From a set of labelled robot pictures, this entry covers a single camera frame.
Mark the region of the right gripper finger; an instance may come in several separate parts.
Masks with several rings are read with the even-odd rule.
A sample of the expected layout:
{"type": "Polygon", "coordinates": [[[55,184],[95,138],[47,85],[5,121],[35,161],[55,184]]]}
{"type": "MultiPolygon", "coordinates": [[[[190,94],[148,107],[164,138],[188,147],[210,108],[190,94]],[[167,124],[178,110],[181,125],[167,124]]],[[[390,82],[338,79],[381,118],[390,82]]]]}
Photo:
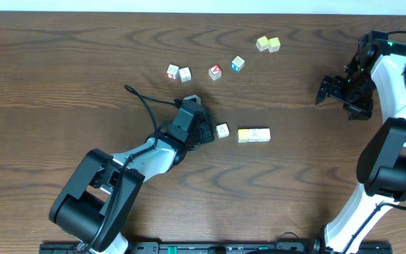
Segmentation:
{"type": "Polygon", "coordinates": [[[333,79],[329,76],[325,76],[321,81],[318,92],[316,94],[315,105],[322,103],[330,95],[332,86],[333,79]]]}
{"type": "Polygon", "coordinates": [[[347,111],[350,113],[348,119],[350,121],[366,121],[371,118],[372,115],[372,105],[365,104],[362,107],[358,107],[352,104],[347,105],[347,111]]]}

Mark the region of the wooden A block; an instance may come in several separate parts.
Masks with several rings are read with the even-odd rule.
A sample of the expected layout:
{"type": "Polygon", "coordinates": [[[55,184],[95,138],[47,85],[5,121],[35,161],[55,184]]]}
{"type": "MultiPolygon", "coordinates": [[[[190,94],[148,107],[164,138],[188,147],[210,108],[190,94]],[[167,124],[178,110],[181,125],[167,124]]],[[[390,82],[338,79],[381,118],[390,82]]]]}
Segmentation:
{"type": "Polygon", "coordinates": [[[229,136],[229,129],[226,123],[220,124],[216,126],[216,134],[218,138],[224,138],[229,136]]]}

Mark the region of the yellow top block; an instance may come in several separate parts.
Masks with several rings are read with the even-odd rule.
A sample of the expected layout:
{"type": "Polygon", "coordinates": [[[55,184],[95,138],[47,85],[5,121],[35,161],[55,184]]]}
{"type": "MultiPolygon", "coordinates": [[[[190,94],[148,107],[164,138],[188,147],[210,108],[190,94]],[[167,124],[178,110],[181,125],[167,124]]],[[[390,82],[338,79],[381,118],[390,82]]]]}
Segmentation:
{"type": "Polygon", "coordinates": [[[250,139],[249,129],[238,129],[238,142],[247,143],[250,139]]]}

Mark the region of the wooden block with figure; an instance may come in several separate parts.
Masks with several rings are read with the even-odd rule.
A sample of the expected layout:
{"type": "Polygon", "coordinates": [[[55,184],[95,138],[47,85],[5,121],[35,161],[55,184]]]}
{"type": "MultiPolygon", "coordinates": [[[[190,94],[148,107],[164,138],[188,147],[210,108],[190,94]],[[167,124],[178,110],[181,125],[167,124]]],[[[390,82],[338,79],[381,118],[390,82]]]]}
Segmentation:
{"type": "Polygon", "coordinates": [[[258,128],[251,128],[248,130],[248,141],[250,143],[259,142],[260,133],[258,128]]]}

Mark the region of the wooden block with M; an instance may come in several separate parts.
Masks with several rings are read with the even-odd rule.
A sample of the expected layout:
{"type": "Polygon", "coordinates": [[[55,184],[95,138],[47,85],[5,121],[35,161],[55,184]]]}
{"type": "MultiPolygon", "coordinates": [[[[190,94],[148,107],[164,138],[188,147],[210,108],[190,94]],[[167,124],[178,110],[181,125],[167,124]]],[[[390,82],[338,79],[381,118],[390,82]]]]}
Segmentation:
{"type": "Polygon", "coordinates": [[[271,133],[269,128],[259,129],[259,142],[269,142],[271,139],[271,133]]]}

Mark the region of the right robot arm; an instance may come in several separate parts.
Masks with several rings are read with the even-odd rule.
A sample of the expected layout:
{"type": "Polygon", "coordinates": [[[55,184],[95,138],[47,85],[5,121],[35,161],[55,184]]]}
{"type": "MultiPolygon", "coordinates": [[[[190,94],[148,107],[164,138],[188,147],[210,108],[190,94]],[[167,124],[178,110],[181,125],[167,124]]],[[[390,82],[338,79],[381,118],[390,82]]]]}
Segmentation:
{"type": "Polygon", "coordinates": [[[346,77],[326,76],[316,103],[342,102],[351,120],[368,120],[379,96],[383,124],[357,162],[355,190],[338,216],[323,227],[310,253],[386,253],[363,240],[387,211],[406,211],[406,44],[372,30],[358,41],[346,77]]]}

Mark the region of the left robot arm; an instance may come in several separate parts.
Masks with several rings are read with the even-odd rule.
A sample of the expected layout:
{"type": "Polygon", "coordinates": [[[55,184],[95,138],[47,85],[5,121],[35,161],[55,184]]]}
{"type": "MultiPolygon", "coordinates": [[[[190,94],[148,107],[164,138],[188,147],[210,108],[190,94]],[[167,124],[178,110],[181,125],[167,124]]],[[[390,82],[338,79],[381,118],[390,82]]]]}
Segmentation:
{"type": "Polygon", "coordinates": [[[214,141],[209,113],[192,95],[178,101],[178,113],[145,143],[109,155],[90,150],[49,211],[49,220],[80,240],[75,253],[124,253],[121,230],[141,186],[180,164],[189,151],[214,141]]]}

